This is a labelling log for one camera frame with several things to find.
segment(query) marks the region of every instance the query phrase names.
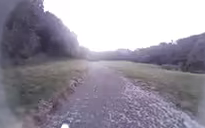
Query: treeline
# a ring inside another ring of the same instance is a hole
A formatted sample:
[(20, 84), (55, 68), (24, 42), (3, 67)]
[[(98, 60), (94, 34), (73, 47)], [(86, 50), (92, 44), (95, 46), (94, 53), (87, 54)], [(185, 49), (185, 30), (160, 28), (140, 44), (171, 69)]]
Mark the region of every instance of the treeline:
[(205, 33), (135, 51), (122, 49), (115, 52), (91, 53), (90, 58), (170, 65), (182, 71), (204, 73)]
[(81, 57), (77, 35), (54, 14), (44, 11), (43, 0), (21, 0), (8, 16), (0, 45), (2, 64), (24, 64), (36, 56)]

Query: dirt road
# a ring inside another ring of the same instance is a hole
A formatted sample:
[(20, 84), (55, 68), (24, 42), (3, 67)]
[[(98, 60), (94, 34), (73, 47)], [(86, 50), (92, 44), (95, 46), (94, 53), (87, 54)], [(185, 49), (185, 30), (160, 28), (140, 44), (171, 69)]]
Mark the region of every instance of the dirt road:
[(70, 128), (202, 128), (158, 95), (98, 64), (46, 122), (45, 128), (62, 123)]

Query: grass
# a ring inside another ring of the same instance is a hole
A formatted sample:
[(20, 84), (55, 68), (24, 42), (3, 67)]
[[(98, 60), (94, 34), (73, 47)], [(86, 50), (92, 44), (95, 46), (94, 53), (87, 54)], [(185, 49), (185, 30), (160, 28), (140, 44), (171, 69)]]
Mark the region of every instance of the grass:
[(6, 68), (3, 70), (3, 83), (8, 102), (15, 113), (22, 114), (36, 108), (40, 100), (68, 90), (70, 80), (86, 70), (87, 62), (83, 60)]
[(186, 112), (197, 115), (201, 107), (205, 109), (205, 74), (170, 71), (161, 69), (157, 65), (127, 61), (102, 61), (99, 63), (121, 71), (129, 78), (147, 83), (149, 86), (147, 89), (170, 97), (169, 100)]

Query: vegetation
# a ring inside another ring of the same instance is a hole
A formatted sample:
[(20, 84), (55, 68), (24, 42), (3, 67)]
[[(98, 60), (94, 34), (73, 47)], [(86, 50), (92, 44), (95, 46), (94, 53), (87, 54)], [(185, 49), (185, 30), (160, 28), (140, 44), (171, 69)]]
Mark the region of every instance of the vegetation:
[(3, 65), (20, 65), (39, 54), (74, 58), (81, 49), (76, 34), (44, 12), (43, 0), (21, 0), (5, 23), (1, 60)]
[(8, 102), (18, 114), (37, 107), (57, 93), (66, 93), (70, 80), (87, 70), (86, 61), (69, 60), (3, 70)]
[(167, 96), (178, 107), (193, 114), (197, 114), (200, 103), (205, 101), (205, 74), (169, 71), (157, 65), (126, 61), (100, 63), (136, 80), (136, 85)]
[(205, 33), (130, 51), (91, 53), (91, 60), (129, 60), (157, 65), (172, 65), (182, 71), (205, 73)]

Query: overcast sky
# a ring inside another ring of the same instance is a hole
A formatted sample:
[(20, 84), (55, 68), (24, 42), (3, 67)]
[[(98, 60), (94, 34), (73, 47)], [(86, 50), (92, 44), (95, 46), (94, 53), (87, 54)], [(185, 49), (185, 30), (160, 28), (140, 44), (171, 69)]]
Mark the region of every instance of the overcast sky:
[(205, 32), (205, 0), (45, 0), (94, 51), (135, 49)]

